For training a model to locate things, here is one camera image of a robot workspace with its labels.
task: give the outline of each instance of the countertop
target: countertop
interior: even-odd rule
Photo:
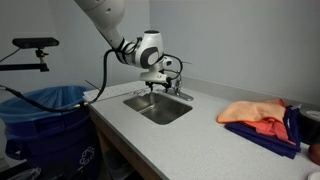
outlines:
[[[91,105],[116,133],[163,179],[307,179],[320,166],[307,146],[294,160],[279,156],[218,124],[216,116],[231,103],[183,88],[193,109],[167,125],[158,125],[123,103],[125,94]]]

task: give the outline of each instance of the gray wall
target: gray wall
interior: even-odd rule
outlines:
[[[183,75],[320,105],[319,0],[151,0]]]
[[[150,29],[149,0],[126,1],[126,13],[119,31],[128,40],[142,36]],[[95,29],[92,22],[73,0],[2,1],[0,3],[0,58],[13,52],[11,41],[16,37],[52,36],[60,41],[58,47],[46,48],[45,58],[50,72],[0,72],[0,84],[21,92],[48,86],[84,85],[85,80],[97,86],[102,83],[102,56],[110,46]],[[3,62],[38,63],[34,49],[20,50]],[[120,64],[110,56],[108,85],[137,80],[140,69]],[[0,91],[0,102],[12,97]],[[0,155],[4,154],[6,140],[4,124],[0,122]],[[11,166],[19,163],[7,158]]]

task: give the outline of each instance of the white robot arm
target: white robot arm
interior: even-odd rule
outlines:
[[[102,36],[116,51],[123,64],[149,69],[141,73],[140,80],[171,86],[171,78],[163,74],[164,67],[172,60],[163,53],[162,37],[158,31],[145,31],[142,41],[136,44],[125,40],[117,30],[124,16],[124,0],[75,0],[93,21]]]

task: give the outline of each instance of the stainless steel sink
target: stainless steel sink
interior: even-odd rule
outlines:
[[[169,124],[192,110],[189,105],[155,93],[137,96],[125,100],[123,103],[161,125]]]

